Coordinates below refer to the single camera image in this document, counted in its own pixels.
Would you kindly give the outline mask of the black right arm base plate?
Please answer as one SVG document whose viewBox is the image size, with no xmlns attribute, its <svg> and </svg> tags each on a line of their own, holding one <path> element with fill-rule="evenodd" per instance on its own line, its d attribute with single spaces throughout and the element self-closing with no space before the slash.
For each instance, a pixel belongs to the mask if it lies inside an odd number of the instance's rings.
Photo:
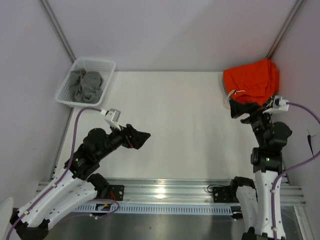
<svg viewBox="0 0 320 240">
<path fill-rule="evenodd" d="M 212 195 L 214 203 L 239 203 L 235 191 L 229 185 L 210 184 L 206 190 Z"/>
</svg>

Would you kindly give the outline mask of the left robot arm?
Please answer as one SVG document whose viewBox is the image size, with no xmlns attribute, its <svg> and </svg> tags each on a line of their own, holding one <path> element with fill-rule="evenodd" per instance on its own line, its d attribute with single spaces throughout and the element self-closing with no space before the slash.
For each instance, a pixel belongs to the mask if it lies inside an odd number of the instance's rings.
<svg viewBox="0 0 320 240">
<path fill-rule="evenodd" d="M 77 151 L 62 171 L 28 204 L 12 213 L 10 233 L 15 231 L 22 240 L 43 240 L 62 218 L 91 200 L 117 200 L 109 182 L 95 171 L 100 161 L 119 147 L 140 149 L 151 137 L 127 124 L 112 128 L 107 134 L 94 128 L 83 139 Z"/>
</svg>

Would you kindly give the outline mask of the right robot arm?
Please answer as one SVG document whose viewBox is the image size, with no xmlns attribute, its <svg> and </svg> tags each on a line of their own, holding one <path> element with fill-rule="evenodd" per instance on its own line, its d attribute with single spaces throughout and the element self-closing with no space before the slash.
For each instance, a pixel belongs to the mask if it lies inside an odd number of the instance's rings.
<svg viewBox="0 0 320 240">
<path fill-rule="evenodd" d="M 275 96 L 265 106 L 257 102 L 240 103 L 229 100 L 230 115 L 249 124 L 258 147 L 252 149 L 250 163 L 255 179 L 235 177 L 228 189 L 228 196 L 239 202 L 245 224 L 243 240 L 286 239 L 281 213 L 281 181 L 285 173 L 282 149 L 287 145 L 292 130 L 283 122 L 272 122 L 273 114 L 285 113 L 289 103 L 281 96 Z"/>
</svg>

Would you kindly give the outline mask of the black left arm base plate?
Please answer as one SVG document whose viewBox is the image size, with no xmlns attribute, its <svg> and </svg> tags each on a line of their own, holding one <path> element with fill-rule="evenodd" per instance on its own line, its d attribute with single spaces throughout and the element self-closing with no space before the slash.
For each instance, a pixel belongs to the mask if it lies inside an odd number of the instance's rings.
<svg viewBox="0 0 320 240">
<path fill-rule="evenodd" d="M 124 200 L 125 186 L 124 185 L 109 185 L 107 191 L 108 199 L 121 202 Z"/>
</svg>

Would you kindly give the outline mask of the orange shorts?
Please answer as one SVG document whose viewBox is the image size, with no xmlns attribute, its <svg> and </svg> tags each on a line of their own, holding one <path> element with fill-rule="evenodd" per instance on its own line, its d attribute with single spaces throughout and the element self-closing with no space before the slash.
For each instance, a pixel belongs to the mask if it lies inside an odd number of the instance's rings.
<svg viewBox="0 0 320 240">
<path fill-rule="evenodd" d="M 222 75 L 227 99 L 263 105 L 279 91 L 280 73 L 268 58 L 228 68 Z"/>
</svg>

